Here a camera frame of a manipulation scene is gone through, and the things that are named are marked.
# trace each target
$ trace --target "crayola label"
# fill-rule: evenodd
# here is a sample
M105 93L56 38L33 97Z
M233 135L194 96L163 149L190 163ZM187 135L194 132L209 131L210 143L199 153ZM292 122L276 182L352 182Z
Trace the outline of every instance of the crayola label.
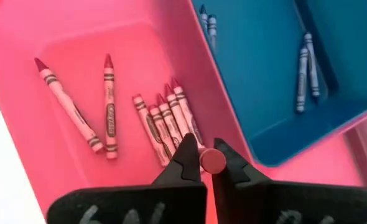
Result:
M169 147L164 142L163 142L163 147L164 147L164 151L167 154L168 158L171 159L172 158L172 154L170 152L170 149L169 149Z
M150 114L146 115L146 122L147 122L147 126L149 127L149 129L151 130L151 133L153 135L153 138L158 142L158 143L163 143L161 141L161 138L159 136L159 132L157 131L156 125L153 122L152 116Z
M113 103L106 105L106 131L109 137L116 136L116 120Z
M192 127L193 127L194 134L196 135L197 141L202 145L203 139L202 137L200 137L200 131L198 130L196 121L193 117L192 117Z

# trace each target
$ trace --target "crayon tip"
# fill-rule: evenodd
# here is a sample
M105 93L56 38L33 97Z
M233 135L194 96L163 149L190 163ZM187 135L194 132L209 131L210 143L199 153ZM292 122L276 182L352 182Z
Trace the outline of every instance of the crayon tip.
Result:
M304 38L305 39L311 39L312 38L312 34L310 33L310 32L306 32L305 34L304 34Z
M34 59L35 64L37 65L37 68L39 68L39 72L41 72L44 69L48 69L49 67L46 66L40 59L35 58Z
M207 14L206 6L204 4L202 4L202 6L200 6L200 13L201 14Z
M132 99L135 99L135 98L137 98L137 97L141 97L142 95L140 94L140 93L138 93L138 94L136 94L136 95L134 95L134 96L132 96Z
M113 63L111 62L110 54L106 54L105 68L113 68Z
M157 104L158 104L158 105L162 105L162 104L164 104L164 103L167 103L167 102L166 102L166 100L164 99L164 97L159 93L159 94L157 95Z
M303 46L300 50L300 54L306 54L308 53L308 48L306 46Z
M177 87L180 87L180 85L178 83L178 80L175 77L172 78L171 85L172 85L173 89L177 88Z
M157 108L157 106L156 106L156 105L150 105L150 106L149 106L149 111L150 111L150 110L153 110L153 109L155 109L155 108Z
M166 96L175 94L174 91L172 91L171 86L168 85L168 83L165 84L164 91Z

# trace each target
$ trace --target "crayon bundle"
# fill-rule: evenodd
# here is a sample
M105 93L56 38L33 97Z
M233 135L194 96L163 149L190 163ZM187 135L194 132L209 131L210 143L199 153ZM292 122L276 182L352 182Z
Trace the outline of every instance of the crayon bundle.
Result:
M172 88L165 84L165 97L159 93L157 105L151 105L149 109L140 94L133 96L132 100L163 167L169 163L182 138L188 133L196 137L200 152L205 150L184 90L176 79L172 79Z
M203 24L204 30L207 31L210 38L211 46L213 50L216 50L216 15L207 14L206 7L204 4L200 7L200 20Z
M108 159L117 158L117 144L116 144L116 115L114 107L114 71L110 55L106 56L104 65L103 80L105 84L105 111L106 111L106 147L101 140L90 128L81 115L73 100L66 94L62 84L58 81L57 76L48 66L46 66L40 59L35 58L35 63L39 69L40 76L44 79L51 92L55 95L58 102L69 115L79 132L83 135L87 143L94 152L100 152L101 149L106 150L106 157Z
M35 63L39 69L40 76L44 79L46 85L55 95L92 150L100 152L103 149L107 159L116 159L118 156L118 145L116 140L116 107L114 102L114 67L110 55L106 55L103 66L106 144L101 142L88 125L73 100L63 89L56 74L40 59L35 58ZM172 80L171 86L165 84L165 96L158 94L157 104L150 107L146 106L140 94L132 98L162 167L166 167L169 164L183 137L188 133L193 133L199 148L200 164L205 166L205 170L209 173L216 174L221 172L226 165L225 156L216 149L205 148L183 88L176 79Z
M315 100L320 96L318 74L316 69L316 58L312 34L306 32L304 35L304 45L300 49L298 83L297 83L297 106L296 111L305 111L305 98L307 94L307 74L309 73L311 93Z

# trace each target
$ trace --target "white surface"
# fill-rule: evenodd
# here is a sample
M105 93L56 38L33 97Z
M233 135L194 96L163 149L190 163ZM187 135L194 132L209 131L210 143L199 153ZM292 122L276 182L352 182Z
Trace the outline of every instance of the white surface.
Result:
M45 223L1 112L0 223Z

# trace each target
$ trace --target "blue crayon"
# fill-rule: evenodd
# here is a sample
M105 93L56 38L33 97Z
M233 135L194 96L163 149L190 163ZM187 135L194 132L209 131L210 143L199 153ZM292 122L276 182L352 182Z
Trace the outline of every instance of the blue crayon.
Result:
M216 49L216 16L211 14L208 16L208 35L213 49Z
M204 4L202 4L202 6L200 7L200 18L201 18L201 23L203 24L204 30L208 29L208 15L206 12L206 7L204 6Z
M308 50L304 46L300 50L300 60L298 68L298 91L297 91L297 112L305 111L305 96L307 94L307 63Z
M309 75L310 75L310 87L312 89L312 96L319 97L319 83L318 83L318 74L316 71L316 58L314 51L314 44L312 42L312 34L307 32L304 35L305 45L309 51Z

